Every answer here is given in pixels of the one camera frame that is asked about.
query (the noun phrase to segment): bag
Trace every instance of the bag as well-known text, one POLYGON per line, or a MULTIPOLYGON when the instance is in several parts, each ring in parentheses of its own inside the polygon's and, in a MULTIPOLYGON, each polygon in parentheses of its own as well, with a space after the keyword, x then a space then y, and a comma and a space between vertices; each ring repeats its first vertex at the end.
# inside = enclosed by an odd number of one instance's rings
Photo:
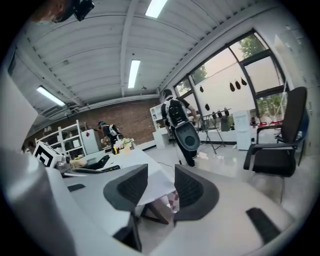
POLYGON ((163 104, 165 104, 166 118, 172 127, 189 121, 186 107, 181 101, 170 99, 163 104))

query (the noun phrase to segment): black office chair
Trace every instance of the black office chair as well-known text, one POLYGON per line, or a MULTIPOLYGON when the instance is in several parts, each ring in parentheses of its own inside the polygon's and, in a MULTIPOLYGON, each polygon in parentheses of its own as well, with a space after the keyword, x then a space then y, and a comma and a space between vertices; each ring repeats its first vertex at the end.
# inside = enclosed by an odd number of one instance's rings
POLYGON ((259 127, 256 144, 252 144, 246 154, 243 168, 250 169, 251 156, 255 155, 253 171, 269 175, 291 177, 296 170, 296 140, 304 116, 307 89, 298 87, 288 92, 287 105, 282 124, 259 127), (259 133, 265 129, 281 128, 283 143, 259 144, 259 133))

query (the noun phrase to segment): ceiling light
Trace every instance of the ceiling light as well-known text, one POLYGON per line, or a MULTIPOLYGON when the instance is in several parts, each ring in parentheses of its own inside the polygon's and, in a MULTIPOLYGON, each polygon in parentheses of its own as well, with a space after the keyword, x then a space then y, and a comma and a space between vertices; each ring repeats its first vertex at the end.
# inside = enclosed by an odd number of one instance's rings
POLYGON ((131 61, 128 88, 134 88, 135 87, 139 65, 140 65, 140 60, 131 61))
POLYGON ((158 18, 162 8, 165 6, 167 0, 152 0, 145 15, 153 18, 158 18))
POLYGON ((65 103, 62 102, 60 99, 58 99, 56 96, 53 96, 50 92, 48 92, 45 88, 42 86, 39 86, 38 89, 36 89, 39 93, 41 93, 43 96, 47 97, 49 100, 52 100, 54 103, 58 104, 59 106, 64 106, 65 103))

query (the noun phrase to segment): shelving unit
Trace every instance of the shelving unit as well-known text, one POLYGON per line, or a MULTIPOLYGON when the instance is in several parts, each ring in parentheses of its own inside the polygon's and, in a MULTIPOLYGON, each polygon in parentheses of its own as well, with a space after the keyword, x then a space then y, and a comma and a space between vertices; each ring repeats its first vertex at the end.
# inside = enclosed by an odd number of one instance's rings
POLYGON ((162 104, 159 104, 157 106, 150 108, 151 118, 156 131, 158 130, 158 124, 161 125, 161 128, 164 127, 162 114, 161 114, 161 106, 162 104))
POLYGON ((57 151, 61 152, 65 156, 70 155, 70 152, 73 152, 76 150, 81 150, 83 155, 86 156, 87 153, 84 147, 83 139, 81 137, 81 132, 86 130, 87 130, 86 124, 80 123, 79 120, 76 120, 75 124, 72 124, 65 128, 58 127, 57 131, 51 134, 48 134, 42 137, 41 139, 38 139, 38 140, 35 139, 35 144, 37 144, 39 141, 42 141, 44 143, 47 143, 49 146, 53 147, 54 149, 60 148, 60 150, 57 150, 57 151), (78 140, 78 144, 80 146, 75 146, 73 141, 76 141, 76 140, 78 140))

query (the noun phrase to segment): brick wall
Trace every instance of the brick wall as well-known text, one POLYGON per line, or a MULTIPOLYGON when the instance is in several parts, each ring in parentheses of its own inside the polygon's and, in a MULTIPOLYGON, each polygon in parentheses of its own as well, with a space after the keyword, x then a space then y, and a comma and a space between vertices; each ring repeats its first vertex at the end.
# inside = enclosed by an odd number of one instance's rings
MULTIPOLYGON (((58 130, 58 127, 67 127, 79 122, 86 122, 87 126, 98 128, 99 121, 105 121, 107 124, 115 124, 119 127, 125 138, 133 138, 137 145, 152 141, 155 132, 155 126, 151 118, 150 108, 159 105, 159 99, 148 99, 131 101, 110 106, 100 107, 86 112, 82 112, 51 124, 52 132, 58 130)), ((40 139, 44 136, 44 131, 38 131, 27 138, 24 145, 27 147, 29 141, 35 142, 35 138, 40 139)))

